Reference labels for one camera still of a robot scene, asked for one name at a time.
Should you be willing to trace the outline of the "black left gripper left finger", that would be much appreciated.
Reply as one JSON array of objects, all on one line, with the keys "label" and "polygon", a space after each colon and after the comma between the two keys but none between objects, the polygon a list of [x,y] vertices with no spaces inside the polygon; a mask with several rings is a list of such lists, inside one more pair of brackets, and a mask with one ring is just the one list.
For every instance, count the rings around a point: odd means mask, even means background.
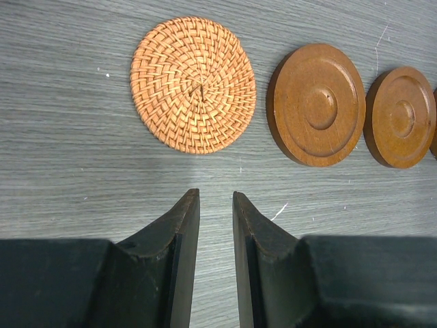
[{"label": "black left gripper left finger", "polygon": [[128,238],[3,239],[2,327],[188,327],[200,196]]}]

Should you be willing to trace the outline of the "woven rattan coaster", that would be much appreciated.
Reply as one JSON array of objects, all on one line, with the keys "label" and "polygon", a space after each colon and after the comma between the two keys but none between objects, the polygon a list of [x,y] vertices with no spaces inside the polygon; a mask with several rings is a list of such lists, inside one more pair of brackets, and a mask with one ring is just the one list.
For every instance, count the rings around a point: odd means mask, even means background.
[{"label": "woven rattan coaster", "polygon": [[130,88],[153,136],[190,154],[217,152],[237,140],[257,100],[240,40],[194,16],[165,21],[145,35],[132,56]]}]

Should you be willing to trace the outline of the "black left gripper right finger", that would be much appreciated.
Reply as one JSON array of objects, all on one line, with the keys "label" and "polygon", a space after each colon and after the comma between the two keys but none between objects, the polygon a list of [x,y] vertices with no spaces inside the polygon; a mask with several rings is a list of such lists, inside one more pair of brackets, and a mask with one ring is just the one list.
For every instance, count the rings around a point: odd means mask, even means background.
[{"label": "black left gripper right finger", "polygon": [[435,327],[436,239],[296,238],[233,195],[241,327]]}]

